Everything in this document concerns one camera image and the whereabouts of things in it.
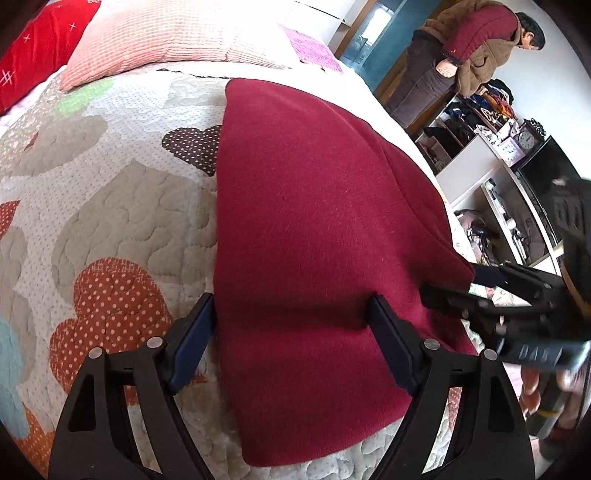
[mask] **pillow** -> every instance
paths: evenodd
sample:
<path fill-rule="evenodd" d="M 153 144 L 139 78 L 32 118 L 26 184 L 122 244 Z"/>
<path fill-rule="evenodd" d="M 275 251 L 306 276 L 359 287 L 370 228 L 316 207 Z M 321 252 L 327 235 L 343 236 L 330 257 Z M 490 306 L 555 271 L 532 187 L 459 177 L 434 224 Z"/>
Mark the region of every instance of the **pillow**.
<path fill-rule="evenodd" d="M 65 65 L 100 0 L 60 0 L 45 7 L 0 60 L 0 115 Z"/>
<path fill-rule="evenodd" d="M 68 62 L 61 88 L 155 61 L 297 64 L 279 25 L 257 12 L 239 0 L 103 0 Z"/>

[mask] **doorway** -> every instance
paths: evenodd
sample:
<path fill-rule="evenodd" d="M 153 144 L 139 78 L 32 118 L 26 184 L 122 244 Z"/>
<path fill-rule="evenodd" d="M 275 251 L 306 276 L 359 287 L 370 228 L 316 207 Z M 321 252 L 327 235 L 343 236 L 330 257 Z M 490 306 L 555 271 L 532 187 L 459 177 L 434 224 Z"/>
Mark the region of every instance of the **doorway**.
<path fill-rule="evenodd" d="M 340 60 L 375 92 L 441 0 L 379 0 L 350 39 Z"/>

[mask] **quilted bedspread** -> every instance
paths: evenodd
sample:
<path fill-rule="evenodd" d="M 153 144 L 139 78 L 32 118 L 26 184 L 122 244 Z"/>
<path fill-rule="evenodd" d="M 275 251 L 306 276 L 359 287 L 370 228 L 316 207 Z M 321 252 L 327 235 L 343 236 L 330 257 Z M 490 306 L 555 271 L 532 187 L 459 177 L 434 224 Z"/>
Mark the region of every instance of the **quilted bedspread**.
<path fill-rule="evenodd" d="M 52 81 L 0 145 L 0 417 L 43 474 L 73 379 L 90 348 L 134 349 L 212 290 L 215 159 L 231 77 L 283 83 L 368 121 L 434 177 L 360 78 L 314 65 L 156 64 L 68 94 Z M 456 249 L 472 250 L 450 212 Z M 325 458 L 251 468 L 218 384 L 215 343 L 176 397 L 217 479 L 366 480 L 399 422 Z M 158 469 L 127 392 L 142 460 Z M 427 468 L 453 424 L 446 411 Z"/>

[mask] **hand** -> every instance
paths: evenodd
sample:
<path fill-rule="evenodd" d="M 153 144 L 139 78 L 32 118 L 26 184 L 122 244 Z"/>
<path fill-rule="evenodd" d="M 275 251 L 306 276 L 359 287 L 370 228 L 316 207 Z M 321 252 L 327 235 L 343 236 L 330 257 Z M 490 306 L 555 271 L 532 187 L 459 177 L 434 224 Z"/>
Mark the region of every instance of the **hand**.
<path fill-rule="evenodd" d="M 565 392 L 571 392 L 571 396 L 556 423 L 562 429 L 570 430 L 576 426 L 575 422 L 579 414 L 579 407 L 583 401 L 585 370 L 587 368 L 583 366 L 574 375 L 566 371 L 556 373 L 556 383 L 558 383 L 560 389 Z M 521 411 L 524 414 L 528 412 L 535 413 L 540 408 L 540 392 L 538 391 L 540 372 L 531 368 L 522 367 L 521 379 L 523 380 L 521 396 L 519 397 Z"/>
<path fill-rule="evenodd" d="M 442 60 L 440 61 L 435 69 L 441 73 L 445 78 L 452 78 L 455 77 L 457 72 L 457 67 L 450 62 L 449 60 Z"/>

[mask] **red sweater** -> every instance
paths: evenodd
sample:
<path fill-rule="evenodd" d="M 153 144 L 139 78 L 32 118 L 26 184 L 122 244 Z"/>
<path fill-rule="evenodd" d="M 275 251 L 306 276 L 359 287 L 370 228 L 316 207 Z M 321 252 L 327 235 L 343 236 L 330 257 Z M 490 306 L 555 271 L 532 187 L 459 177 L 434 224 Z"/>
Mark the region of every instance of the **red sweater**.
<path fill-rule="evenodd" d="M 443 46 L 443 53 L 454 64 L 461 65 L 487 40 L 511 40 L 518 27 L 519 21 L 509 8 L 503 5 L 481 8 L 462 19 Z"/>
<path fill-rule="evenodd" d="M 289 465 L 347 448 L 405 414 L 363 310 L 373 293 L 423 337 L 473 352 L 424 283 L 467 291 L 441 196 L 351 113 L 261 80 L 226 87 L 213 277 L 222 388 L 244 459 Z"/>

